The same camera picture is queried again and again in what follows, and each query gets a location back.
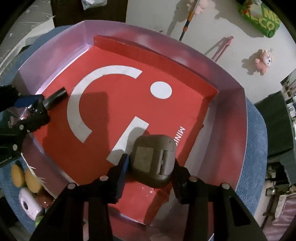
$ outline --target screw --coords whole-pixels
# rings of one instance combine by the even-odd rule
[[[223,183],[222,187],[226,190],[228,190],[230,188],[230,185],[228,183]]]
[[[105,175],[104,175],[104,176],[101,176],[101,177],[100,177],[100,180],[101,180],[102,182],[104,182],[104,181],[107,181],[108,178],[109,178],[108,176],[105,176]]]
[[[198,180],[198,178],[197,178],[196,176],[190,176],[190,177],[189,177],[189,181],[190,181],[190,182],[195,183],[195,182],[197,182],[197,180]]]
[[[74,189],[75,187],[76,187],[75,183],[69,183],[67,186],[68,189]]]

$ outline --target blue cloth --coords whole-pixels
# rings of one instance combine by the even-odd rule
[[[242,174],[236,189],[237,195],[254,215],[261,196],[267,165],[267,130],[263,117],[247,101],[248,135]]]
[[[18,220],[29,233],[33,233],[35,230],[35,222],[30,219],[25,211],[22,209],[22,206],[20,205],[18,199],[21,188],[17,188],[13,184],[10,176],[11,165],[15,164],[15,162],[16,161],[13,161],[8,165],[0,168],[0,187],[3,190],[7,202],[9,203]],[[19,159],[19,162],[21,163],[24,170],[28,168],[22,158]]]
[[[10,84],[17,70],[40,46],[46,43],[49,39],[65,30],[69,26],[62,26],[53,29],[49,33],[38,38],[35,43],[23,52],[21,57],[16,61],[10,73],[5,76],[2,84]],[[252,214],[257,208],[261,191],[264,184],[267,163],[267,131],[265,122],[258,112],[256,107],[248,100],[247,115],[248,115],[248,133],[247,133],[247,148],[245,160],[242,168],[242,173],[239,179],[237,194],[242,199],[244,204]],[[7,198],[8,203],[12,207],[16,216],[19,218],[23,226],[29,231],[34,231],[34,222],[30,220],[22,210],[18,202],[19,188],[16,188],[10,177],[11,164],[0,169],[0,187]]]

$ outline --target brown ball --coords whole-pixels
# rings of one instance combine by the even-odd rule
[[[12,182],[17,188],[20,188],[25,184],[24,170],[20,168],[18,165],[13,164],[11,166],[10,174]]]
[[[37,193],[41,190],[42,185],[39,183],[38,179],[33,176],[30,169],[27,169],[25,171],[25,178],[26,178],[26,184],[31,192]]]
[[[36,196],[37,202],[43,208],[48,208],[52,205],[54,198],[44,188],[42,188]]]

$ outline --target green bag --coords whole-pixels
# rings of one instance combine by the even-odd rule
[[[280,26],[281,21],[278,16],[264,3],[261,6],[250,5],[247,0],[239,9],[239,13],[268,38],[271,38]]]

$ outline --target white curved stripe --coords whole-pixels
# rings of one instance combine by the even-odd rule
[[[87,137],[92,132],[92,130],[89,129],[86,126],[86,124],[84,124],[79,112],[80,98],[82,93],[85,91],[85,89],[94,80],[102,77],[103,75],[124,74],[136,79],[137,77],[139,77],[141,73],[142,73],[141,70],[133,67],[123,66],[123,65],[110,65],[110,66],[105,66],[105,67],[94,70],[93,72],[85,76],[76,85],[68,101],[67,118],[68,118],[68,123],[71,130],[78,140],[84,143]]]

